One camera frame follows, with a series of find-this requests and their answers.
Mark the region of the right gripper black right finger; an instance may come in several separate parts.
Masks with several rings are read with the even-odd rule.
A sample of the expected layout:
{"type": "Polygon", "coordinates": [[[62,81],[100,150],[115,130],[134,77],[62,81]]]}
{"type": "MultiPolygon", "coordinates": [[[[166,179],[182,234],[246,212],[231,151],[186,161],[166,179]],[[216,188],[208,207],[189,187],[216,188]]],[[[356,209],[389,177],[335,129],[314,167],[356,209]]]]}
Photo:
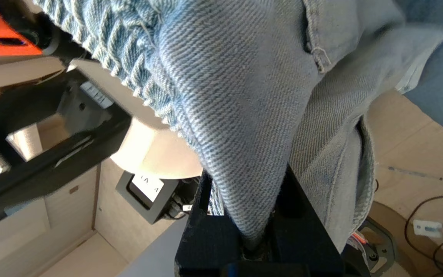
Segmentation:
{"type": "Polygon", "coordinates": [[[342,277],[345,265],[293,170],[287,166],[272,218],[278,261],[303,264],[310,277],[342,277]]]}

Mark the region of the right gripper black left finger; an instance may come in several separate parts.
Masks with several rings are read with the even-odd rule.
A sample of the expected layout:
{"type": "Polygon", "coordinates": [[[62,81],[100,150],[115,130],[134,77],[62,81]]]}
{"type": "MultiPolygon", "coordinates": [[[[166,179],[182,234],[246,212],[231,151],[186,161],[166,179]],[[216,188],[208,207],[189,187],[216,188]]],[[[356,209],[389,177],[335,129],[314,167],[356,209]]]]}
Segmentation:
{"type": "Polygon", "coordinates": [[[175,256],[176,277],[221,277],[240,260],[240,233],[232,219],[208,214],[213,180],[202,172],[189,218],[175,256]]]}

